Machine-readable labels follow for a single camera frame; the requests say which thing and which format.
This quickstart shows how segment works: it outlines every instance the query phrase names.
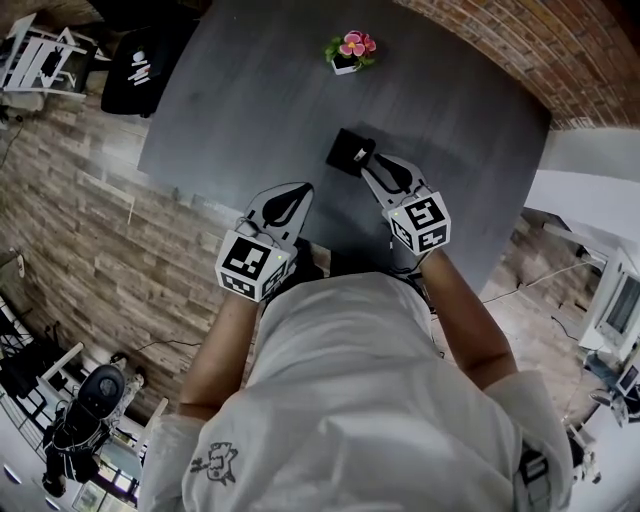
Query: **white box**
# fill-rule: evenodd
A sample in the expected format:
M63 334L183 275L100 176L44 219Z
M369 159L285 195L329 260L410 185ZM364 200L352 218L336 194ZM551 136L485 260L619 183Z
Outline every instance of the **white box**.
M440 192L389 210L388 216L393 234L416 256L451 239L451 217Z
M216 261L218 283L260 302L287 275L290 260L288 252L229 230Z

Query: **floor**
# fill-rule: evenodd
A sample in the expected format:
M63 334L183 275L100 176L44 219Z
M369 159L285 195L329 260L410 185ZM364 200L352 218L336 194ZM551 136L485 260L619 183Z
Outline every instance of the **floor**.
M149 385L129 413L144 421L162 396L175 406L197 350L164 342L199 343L223 300L213 269L234 214L204 198L177 197L136 170L149 121L101 112L104 79L92 74L84 102L51 97L21 129L0 133L3 155L20 130L0 171L0 248L19 248L27 261L24 280L12 265L0 270L0 293L17 312L33 308L24 323L35 333L59 321L62 343L82 341L85 357L131 354ZM545 220L523 212L483 300L578 261L575 246L541 230ZM550 303L586 308L596 285L583 266L534 289ZM522 294L487 307L520 367L543 373L559 414L584 418L598 382L581 371L576 342ZM444 350L437 321L434 332Z
M86 0L3 0L0 34L9 30L15 20L34 12L40 13L39 23L53 29L102 20Z

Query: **black box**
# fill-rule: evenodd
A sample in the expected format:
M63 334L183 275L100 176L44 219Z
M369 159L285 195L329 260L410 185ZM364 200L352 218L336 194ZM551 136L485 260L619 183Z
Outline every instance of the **black box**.
M365 139L342 128L329 152L327 164L359 178L375 148L373 139Z

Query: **white pot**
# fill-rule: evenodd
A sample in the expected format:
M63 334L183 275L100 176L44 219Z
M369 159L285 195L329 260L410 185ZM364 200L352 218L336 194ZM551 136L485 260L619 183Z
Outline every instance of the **white pot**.
M333 71L335 72L336 75L346 75L348 73L355 73L361 67L359 64L360 63L358 63L357 66L348 66L346 68L337 68L336 67L336 63L334 62L334 60L331 61L331 67L333 68Z

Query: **pink flower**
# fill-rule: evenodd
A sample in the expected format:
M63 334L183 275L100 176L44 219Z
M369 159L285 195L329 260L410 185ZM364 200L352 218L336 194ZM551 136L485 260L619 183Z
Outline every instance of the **pink flower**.
M342 55L355 55L361 57L366 51L365 46L362 44L362 37L354 32L350 32L344 36L345 44L340 45L340 53Z
M371 39L369 34L364 35L364 37L362 38L362 42L364 43L364 47L367 49L367 53L376 51L376 48L377 48L376 42L373 39Z

